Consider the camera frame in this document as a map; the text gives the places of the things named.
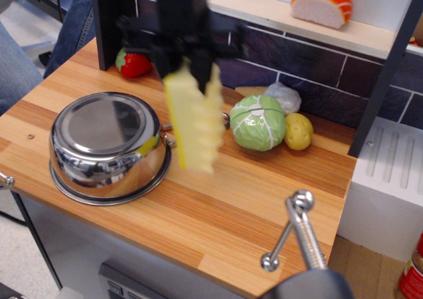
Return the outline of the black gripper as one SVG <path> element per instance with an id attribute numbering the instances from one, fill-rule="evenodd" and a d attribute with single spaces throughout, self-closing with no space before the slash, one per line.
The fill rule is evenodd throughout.
<path id="1" fill-rule="evenodd" d="M 177 17 L 161 24 L 157 13 L 121 16 L 116 26 L 122 33 L 122 47 L 129 52 L 150 55 L 161 79 L 179 69 L 188 53 L 190 72 L 205 94 L 215 58 L 241 58 L 245 27 L 213 11 L 198 20 Z"/>

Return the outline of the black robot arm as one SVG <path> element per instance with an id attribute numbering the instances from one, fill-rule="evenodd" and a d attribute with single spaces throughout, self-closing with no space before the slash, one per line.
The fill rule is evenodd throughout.
<path id="1" fill-rule="evenodd" d="M 161 79 L 188 58 L 189 72 L 202 93 L 214 61 L 244 55 L 244 26 L 213 12 L 206 0 L 156 0 L 152 13 L 120 17 L 116 24 L 123 47 L 148 56 Z"/>

